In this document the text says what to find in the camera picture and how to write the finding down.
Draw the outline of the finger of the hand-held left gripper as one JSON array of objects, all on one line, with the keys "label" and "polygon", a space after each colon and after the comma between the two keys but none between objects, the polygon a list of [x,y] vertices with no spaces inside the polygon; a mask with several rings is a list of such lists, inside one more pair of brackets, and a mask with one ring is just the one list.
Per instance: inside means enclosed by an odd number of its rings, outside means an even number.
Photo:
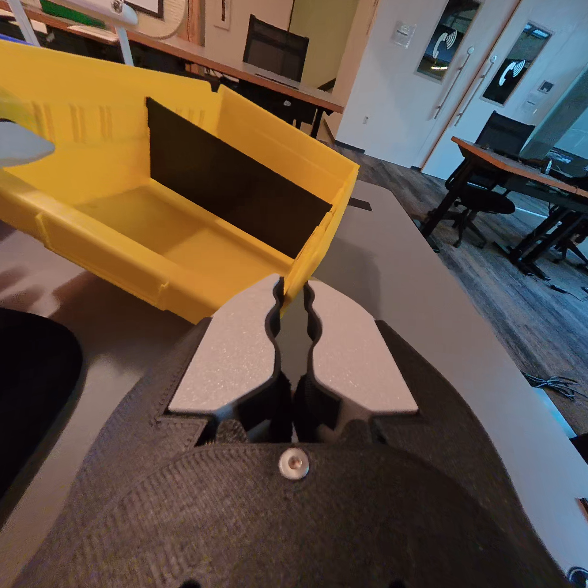
[{"label": "finger of the hand-held left gripper", "polygon": [[1,121],[1,166],[27,165],[54,152],[52,142],[13,121]]}]

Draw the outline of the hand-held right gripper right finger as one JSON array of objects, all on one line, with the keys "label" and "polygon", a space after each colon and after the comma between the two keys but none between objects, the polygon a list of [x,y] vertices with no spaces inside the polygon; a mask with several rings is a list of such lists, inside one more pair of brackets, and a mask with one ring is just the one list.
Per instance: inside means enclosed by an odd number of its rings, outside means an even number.
[{"label": "hand-held right gripper right finger", "polygon": [[374,317],[320,281],[304,287],[307,369],[294,397],[298,432],[342,432],[353,420],[412,417],[417,403]]}]

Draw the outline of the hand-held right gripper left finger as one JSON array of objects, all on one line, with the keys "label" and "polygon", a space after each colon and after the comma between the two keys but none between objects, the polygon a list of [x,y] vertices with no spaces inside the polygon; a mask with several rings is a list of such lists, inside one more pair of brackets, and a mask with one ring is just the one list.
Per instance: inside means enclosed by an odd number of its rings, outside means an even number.
[{"label": "hand-held right gripper left finger", "polygon": [[202,321],[201,341],[168,404],[170,415],[235,419],[246,431],[265,421],[278,428],[290,402],[276,342],[283,290],[283,277],[270,274]]}]

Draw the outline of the yellow plastic bin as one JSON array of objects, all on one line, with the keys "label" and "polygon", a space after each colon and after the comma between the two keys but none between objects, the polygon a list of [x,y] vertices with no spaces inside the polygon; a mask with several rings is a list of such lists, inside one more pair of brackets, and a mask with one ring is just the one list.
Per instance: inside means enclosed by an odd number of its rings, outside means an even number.
[{"label": "yellow plastic bin", "polygon": [[359,167],[231,89],[1,41],[1,220],[192,323],[270,275],[282,313]]}]

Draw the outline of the long background desk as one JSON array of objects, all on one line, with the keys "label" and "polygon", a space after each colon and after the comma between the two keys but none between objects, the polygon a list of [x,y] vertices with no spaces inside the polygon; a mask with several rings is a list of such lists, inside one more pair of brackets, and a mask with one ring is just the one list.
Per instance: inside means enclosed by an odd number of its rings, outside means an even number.
[{"label": "long background desk", "polygon": [[422,237],[429,239],[439,222],[448,220],[449,209],[457,200],[459,190],[466,186],[466,181],[476,168],[497,173],[504,176],[504,186],[513,192],[555,205],[553,214],[544,219],[515,247],[504,248],[495,243],[498,250],[521,273],[538,277],[545,282],[549,281],[549,277],[539,269],[536,261],[560,239],[567,237],[587,217],[587,191],[514,159],[484,149],[473,142],[456,136],[451,140],[459,147],[464,157],[464,167],[456,175],[442,202],[430,211],[423,223],[418,225]]}]

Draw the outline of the green cloth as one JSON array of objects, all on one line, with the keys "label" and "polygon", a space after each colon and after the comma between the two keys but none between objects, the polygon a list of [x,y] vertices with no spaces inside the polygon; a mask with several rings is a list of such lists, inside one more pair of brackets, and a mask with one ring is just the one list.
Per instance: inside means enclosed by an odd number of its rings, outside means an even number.
[{"label": "green cloth", "polygon": [[79,25],[106,30],[105,22],[52,1],[40,1],[42,11],[50,16],[66,19]]}]

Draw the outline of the black quilted wrist rest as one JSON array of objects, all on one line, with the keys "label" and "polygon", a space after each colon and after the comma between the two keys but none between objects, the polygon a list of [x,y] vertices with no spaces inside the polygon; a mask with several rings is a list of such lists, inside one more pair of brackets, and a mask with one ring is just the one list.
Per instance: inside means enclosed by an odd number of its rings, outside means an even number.
[{"label": "black quilted wrist rest", "polygon": [[16,490],[72,397],[83,366],[69,328],[1,309],[1,501]]}]

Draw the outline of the brown-edged grey table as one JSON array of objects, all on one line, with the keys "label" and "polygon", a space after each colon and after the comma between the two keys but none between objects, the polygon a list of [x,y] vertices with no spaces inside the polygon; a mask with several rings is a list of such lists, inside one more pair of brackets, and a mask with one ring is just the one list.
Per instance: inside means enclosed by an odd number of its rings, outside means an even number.
[{"label": "brown-edged grey table", "polygon": [[[204,1],[124,1],[138,16],[126,26],[134,66],[201,79],[213,91],[225,85],[300,129],[312,124],[316,138],[324,114],[343,113],[330,94],[308,86],[293,87],[271,72],[241,61],[225,64],[204,47]],[[22,1],[41,47],[124,63],[115,26],[106,30],[76,24],[42,11],[39,1]]]}]

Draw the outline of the phone icon door window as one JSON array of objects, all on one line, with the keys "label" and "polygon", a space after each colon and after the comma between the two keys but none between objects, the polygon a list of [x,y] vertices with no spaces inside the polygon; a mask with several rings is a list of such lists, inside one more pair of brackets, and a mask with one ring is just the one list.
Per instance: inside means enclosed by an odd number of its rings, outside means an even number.
[{"label": "phone icon door window", "polygon": [[448,1],[416,72],[442,81],[481,3]]},{"label": "phone icon door window", "polygon": [[503,106],[551,39],[552,33],[525,25],[500,68],[482,94],[482,99]]}]

